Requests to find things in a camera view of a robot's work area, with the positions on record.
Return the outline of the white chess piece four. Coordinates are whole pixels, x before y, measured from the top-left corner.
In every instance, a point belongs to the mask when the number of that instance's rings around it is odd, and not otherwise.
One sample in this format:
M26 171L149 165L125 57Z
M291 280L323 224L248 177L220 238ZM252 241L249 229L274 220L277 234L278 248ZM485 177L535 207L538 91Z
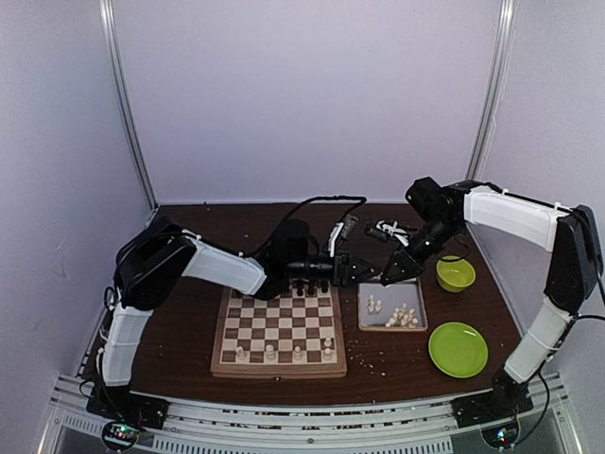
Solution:
M334 353L332 346L333 346L332 339L326 338L324 340L324 345L323 345L323 348L321 351L323 360L330 360L332 358L333 353Z

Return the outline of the metal tray with wood rim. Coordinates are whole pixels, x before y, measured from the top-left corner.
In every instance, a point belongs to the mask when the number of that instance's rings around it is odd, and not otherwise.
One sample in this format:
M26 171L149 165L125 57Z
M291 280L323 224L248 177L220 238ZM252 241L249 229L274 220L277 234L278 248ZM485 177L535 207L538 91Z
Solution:
M357 290L358 328L366 332L425 332L428 321L418 279L388 286L378 281Z

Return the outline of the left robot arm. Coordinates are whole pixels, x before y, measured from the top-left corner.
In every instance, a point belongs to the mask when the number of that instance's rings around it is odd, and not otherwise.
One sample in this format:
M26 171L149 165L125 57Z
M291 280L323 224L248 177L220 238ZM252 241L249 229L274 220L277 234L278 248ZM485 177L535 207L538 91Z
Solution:
M377 276L379 268L342 252L337 245L344 229L338 223L323 250L309 225L285 218L253 253L235 252L197 235L167 217L150 223L122 247L104 303L109 317L96 369L105 385L100 406L116 420L130 418L136 401L129 386L135 356L154 311L183 278L194 278L244 295L268 300L297 281L349 288Z

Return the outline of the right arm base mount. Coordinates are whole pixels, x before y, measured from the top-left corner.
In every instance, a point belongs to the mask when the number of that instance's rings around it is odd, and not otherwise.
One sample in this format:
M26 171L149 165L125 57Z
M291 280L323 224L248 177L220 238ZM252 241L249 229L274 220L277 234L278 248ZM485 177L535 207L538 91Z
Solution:
M493 376L489 391L455 398L452 411L459 428L483 425L533 409L528 382L518 383L503 369Z

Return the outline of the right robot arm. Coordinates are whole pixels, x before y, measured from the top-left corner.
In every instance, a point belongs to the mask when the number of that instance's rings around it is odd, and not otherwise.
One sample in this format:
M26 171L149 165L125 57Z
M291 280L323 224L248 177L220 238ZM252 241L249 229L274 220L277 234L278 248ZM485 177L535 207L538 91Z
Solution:
M603 289L604 259L594 213L586 205L536 201L492 183L467 180L441 186L430 177L416 180L406 201L424 224L389 257L380 278L383 286L420 276L425 262L469 225L519 237L550 255L540 310L485 396L485 410L504 417L562 345L583 303L594 290Z

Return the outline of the white chess piece one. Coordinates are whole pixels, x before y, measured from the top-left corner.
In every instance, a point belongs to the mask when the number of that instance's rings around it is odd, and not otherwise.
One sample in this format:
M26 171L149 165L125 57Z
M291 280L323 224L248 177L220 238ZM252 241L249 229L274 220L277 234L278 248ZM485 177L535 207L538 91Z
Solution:
M268 344L265 348L266 361L273 361L276 359L276 351L272 344Z

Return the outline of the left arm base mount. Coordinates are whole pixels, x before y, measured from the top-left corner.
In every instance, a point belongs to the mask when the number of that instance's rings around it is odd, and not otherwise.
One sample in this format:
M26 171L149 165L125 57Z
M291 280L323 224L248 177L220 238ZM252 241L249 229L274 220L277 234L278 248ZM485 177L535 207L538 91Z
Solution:
M132 393L130 386L109 387L95 381L86 410L106 419L127 423L135 428L162 429L169 403L157 397Z

